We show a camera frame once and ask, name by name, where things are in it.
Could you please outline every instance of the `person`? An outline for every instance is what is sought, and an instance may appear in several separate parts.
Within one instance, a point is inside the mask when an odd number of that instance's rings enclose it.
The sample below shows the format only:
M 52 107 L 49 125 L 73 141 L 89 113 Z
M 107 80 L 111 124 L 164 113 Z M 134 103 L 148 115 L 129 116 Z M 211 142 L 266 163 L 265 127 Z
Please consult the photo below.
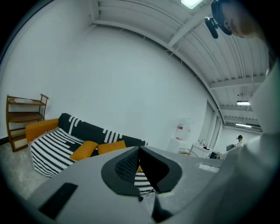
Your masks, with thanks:
M 211 10 L 215 20 L 213 23 L 216 25 L 207 26 L 214 38 L 218 37 L 216 32 L 218 28 L 227 35 L 235 35 L 241 38 L 259 38 L 269 49 L 269 70 L 272 69 L 277 56 L 270 43 L 268 43 L 263 29 L 243 3 L 239 0 L 214 0 L 211 4 Z
M 243 137 L 242 135 L 239 135 L 236 139 L 238 139 L 238 143 L 236 145 L 237 148 L 243 148 L 244 142 L 243 142 Z

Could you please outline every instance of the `wooden shelf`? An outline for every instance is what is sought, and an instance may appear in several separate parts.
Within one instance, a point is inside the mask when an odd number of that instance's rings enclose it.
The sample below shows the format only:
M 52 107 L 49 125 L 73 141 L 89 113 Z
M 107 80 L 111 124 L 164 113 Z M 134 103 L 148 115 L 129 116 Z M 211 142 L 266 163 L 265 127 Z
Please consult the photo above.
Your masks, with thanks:
M 15 99 L 22 99 L 24 103 L 17 103 Z M 6 124 L 9 142 L 11 144 L 13 152 L 20 149 L 24 149 L 28 146 L 28 142 L 25 135 L 25 127 L 10 129 L 10 123 L 27 123 L 32 121 L 39 121 L 45 119 L 46 105 L 48 97 L 41 94 L 41 100 L 33 100 L 22 97 L 14 97 L 7 95 L 6 101 Z M 19 106 L 37 106 L 37 112 L 10 112 L 10 108 L 16 107 L 19 109 Z
M 10 98 L 9 99 L 9 104 L 13 104 L 13 105 L 30 105 L 30 106 L 45 106 L 45 104 L 39 100 L 32 100 L 33 102 L 29 102 L 29 103 L 17 103 L 14 101 L 14 98 Z
M 8 120 L 12 123 L 25 123 L 43 118 L 39 112 L 8 112 Z
M 24 135 L 20 135 L 20 136 L 16 136 L 16 137 L 12 137 L 12 140 L 13 141 L 19 141 L 19 140 L 22 140 L 24 138 L 26 138 L 25 134 Z

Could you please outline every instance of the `black panel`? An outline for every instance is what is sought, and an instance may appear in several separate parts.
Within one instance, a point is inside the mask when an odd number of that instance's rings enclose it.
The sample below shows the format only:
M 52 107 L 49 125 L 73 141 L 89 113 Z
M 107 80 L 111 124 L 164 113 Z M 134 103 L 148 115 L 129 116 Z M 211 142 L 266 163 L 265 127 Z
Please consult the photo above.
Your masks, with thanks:
M 97 149 L 94 149 L 93 150 L 93 152 L 92 152 L 92 154 L 91 154 L 91 157 L 93 157 L 93 156 L 98 156 L 99 154 L 98 154 L 98 150 Z
M 63 209 L 66 202 L 77 189 L 77 185 L 64 183 L 54 194 L 48 199 L 45 204 L 39 209 L 40 212 L 55 219 L 59 212 Z
M 101 169 L 102 179 L 117 194 L 140 196 L 138 188 L 134 186 L 139 164 L 159 193 L 171 191 L 182 176 L 182 169 L 177 163 L 140 146 L 106 162 Z
M 139 166 L 139 162 L 137 162 L 137 164 L 131 163 L 130 172 L 127 172 L 128 165 L 125 164 L 130 160 L 130 157 L 132 157 L 133 160 L 136 155 L 138 157 L 138 149 L 139 147 L 134 147 L 133 149 L 116 156 L 115 158 L 106 162 L 101 169 L 101 176 L 104 183 L 116 194 L 140 196 L 138 188 L 134 186 L 134 178 Z
M 135 173 L 138 167 L 139 158 L 138 150 L 136 150 L 115 165 L 115 172 L 121 179 L 130 182 L 134 185 Z
M 158 200 L 158 196 L 155 196 L 154 199 L 154 209 L 153 209 L 153 213 L 152 213 L 152 218 L 156 221 L 156 222 L 162 222 L 165 219 L 168 219 L 172 216 L 172 213 L 164 210 L 161 208 L 161 204 Z
M 139 159 L 147 179 L 159 193 L 171 191 L 182 176 L 182 169 L 176 162 L 144 146 L 139 149 Z

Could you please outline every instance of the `gray floor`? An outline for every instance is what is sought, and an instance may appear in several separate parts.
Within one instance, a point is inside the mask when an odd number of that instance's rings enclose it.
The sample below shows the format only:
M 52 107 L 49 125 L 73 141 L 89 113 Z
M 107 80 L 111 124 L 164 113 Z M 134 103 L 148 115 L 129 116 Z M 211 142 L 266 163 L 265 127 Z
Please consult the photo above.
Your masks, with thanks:
M 0 146 L 0 169 L 8 187 L 24 199 L 49 179 L 33 170 L 28 148 L 12 152 L 10 143 Z

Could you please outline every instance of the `ceiling light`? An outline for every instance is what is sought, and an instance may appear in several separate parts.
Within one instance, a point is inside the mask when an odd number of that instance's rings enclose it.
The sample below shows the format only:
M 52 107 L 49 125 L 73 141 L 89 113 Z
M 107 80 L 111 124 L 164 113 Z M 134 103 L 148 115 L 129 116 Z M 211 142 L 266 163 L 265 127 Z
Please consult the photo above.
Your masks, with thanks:
M 251 125 L 246 125 L 246 124 L 235 124 L 236 126 L 241 126 L 241 127 L 245 127 L 245 128 L 252 128 Z
M 239 106 L 250 106 L 249 101 L 237 101 L 237 105 Z
M 181 0 L 181 3 L 187 6 L 189 9 L 194 9 L 202 0 Z

